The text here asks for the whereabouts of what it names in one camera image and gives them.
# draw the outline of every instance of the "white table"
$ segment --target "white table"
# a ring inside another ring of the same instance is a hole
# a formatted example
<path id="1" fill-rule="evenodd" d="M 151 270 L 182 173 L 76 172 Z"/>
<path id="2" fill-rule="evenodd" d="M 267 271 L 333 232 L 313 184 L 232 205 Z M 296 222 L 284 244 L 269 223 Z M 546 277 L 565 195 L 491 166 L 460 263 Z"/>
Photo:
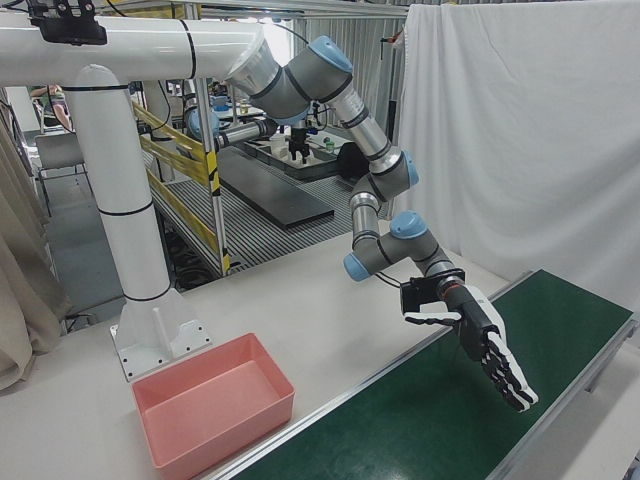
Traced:
<path id="1" fill-rule="evenodd" d="M 396 289 L 375 278 L 352 282 L 340 261 L 349 247 L 344 235 L 186 294 L 216 345 L 249 331 L 258 335 L 296 388 L 293 421 L 437 329 L 404 322 Z M 505 284 L 454 259 L 468 282 L 487 293 Z M 389 273 L 405 279 L 417 270 L 405 261 Z M 157 478 L 111 323 L 64 337 L 37 360 L 28 382 L 0 395 L 0 478 Z M 638 399 L 640 357 L 624 349 L 598 390 L 560 416 L 518 478 L 622 478 L 609 473 L 624 471 L 640 445 L 639 420 L 629 416 Z M 590 476 L 594 464 L 605 474 Z"/>

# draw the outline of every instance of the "white curtain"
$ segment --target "white curtain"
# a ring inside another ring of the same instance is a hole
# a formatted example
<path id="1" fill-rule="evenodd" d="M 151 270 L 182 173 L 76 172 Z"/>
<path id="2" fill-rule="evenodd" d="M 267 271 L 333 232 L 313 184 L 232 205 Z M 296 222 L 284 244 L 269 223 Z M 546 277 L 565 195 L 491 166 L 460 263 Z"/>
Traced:
<path id="1" fill-rule="evenodd" d="M 0 390 L 53 349 L 71 304 L 51 273 L 46 221 L 16 144 L 0 91 Z"/>
<path id="2" fill-rule="evenodd" d="M 640 307 L 640 2 L 411 7 L 400 209 L 507 278 Z"/>

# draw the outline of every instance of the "white pipe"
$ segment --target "white pipe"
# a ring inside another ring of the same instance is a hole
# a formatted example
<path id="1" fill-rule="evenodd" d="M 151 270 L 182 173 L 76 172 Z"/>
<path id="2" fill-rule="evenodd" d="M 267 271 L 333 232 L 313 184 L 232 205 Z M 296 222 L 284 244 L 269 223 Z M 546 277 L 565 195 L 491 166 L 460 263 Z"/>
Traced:
<path id="1" fill-rule="evenodd" d="M 76 76 L 83 84 L 117 83 L 111 71 L 98 65 Z M 67 92 L 66 97 L 122 289 L 130 298 L 158 296 L 167 290 L 169 276 L 149 206 L 129 90 Z"/>
<path id="2" fill-rule="evenodd" d="M 48 43 L 26 14 L 0 13 L 0 86 L 81 84 L 76 73 L 89 64 L 111 70 L 118 81 L 190 78 L 189 37 L 173 19 L 96 17 L 106 45 Z M 262 26 L 237 22 L 184 21 L 193 41 L 196 77 L 226 80 L 264 42 Z"/>
<path id="3" fill-rule="evenodd" d="M 259 25 L 97 20 L 107 30 L 107 45 L 78 47 L 45 42 L 27 15 L 0 13 L 0 86 L 37 82 L 65 87 L 127 296 L 115 342 L 132 378 L 206 345 L 210 337 L 188 304 L 169 289 L 128 83 L 190 76 L 226 80 L 266 42 Z M 160 331 L 159 319 L 166 323 Z M 167 335 L 172 338 L 170 352 Z"/>

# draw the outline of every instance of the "metal pole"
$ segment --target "metal pole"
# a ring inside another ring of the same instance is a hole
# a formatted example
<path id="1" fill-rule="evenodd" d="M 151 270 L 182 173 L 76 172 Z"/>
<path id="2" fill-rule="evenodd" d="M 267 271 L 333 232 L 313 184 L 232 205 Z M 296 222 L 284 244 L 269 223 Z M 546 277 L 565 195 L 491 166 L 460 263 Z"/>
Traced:
<path id="1" fill-rule="evenodd" d="M 185 15 L 187 19 L 198 20 L 198 9 L 196 5 L 185 4 Z M 195 78 L 196 101 L 198 104 L 198 117 L 200 119 L 200 129 L 202 131 L 202 145 L 204 146 L 207 168 L 209 171 L 209 198 L 213 211 L 214 227 L 218 239 L 218 259 L 220 261 L 220 274 L 224 277 L 229 274 L 231 268 L 231 257 L 227 250 L 227 239 L 224 230 L 224 212 L 222 209 L 222 198 L 220 196 L 220 177 L 218 173 L 218 162 L 211 130 L 209 105 L 209 94 L 207 92 L 207 82 L 204 78 Z"/>
<path id="2" fill-rule="evenodd" d="M 229 90 L 231 91 L 231 104 L 233 105 L 231 109 L 231 113 L 233 114 L 233 122 L 231 123 L 232 127 L 238 125 L 238 104 L 236 102 L 236 89 L 233 85 L 229 86 Z"/>

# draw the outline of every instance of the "aluminum rail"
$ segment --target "aluminum rail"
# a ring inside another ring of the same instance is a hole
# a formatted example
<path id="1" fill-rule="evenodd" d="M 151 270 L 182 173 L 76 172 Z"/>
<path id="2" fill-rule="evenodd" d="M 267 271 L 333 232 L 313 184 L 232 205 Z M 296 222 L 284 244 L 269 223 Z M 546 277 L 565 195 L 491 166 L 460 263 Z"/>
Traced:
<path id="1" fill-rule="evenodd" d="M 329 18 L 332 15 L 347 15 L 349 18 L 405 18 L 409 13 L 409 7 L 396 5 L 378 5 L 372 3 L 345 2 L 342 0 L 173 0 L 149 1 L 149 0 L 125 0 L 118 2 L 117 7 L 122 10 L 127 8 L 151 8 L 168 6 L 173 4 L 196 4 L 207 7 L 224 7 L 227 16 L 252 15 L 242 9 L 257 9 L 264 13 L 273 12 L 279 16 L 295 15 L 296 17 L 313 17 L 313 14 Z"/>

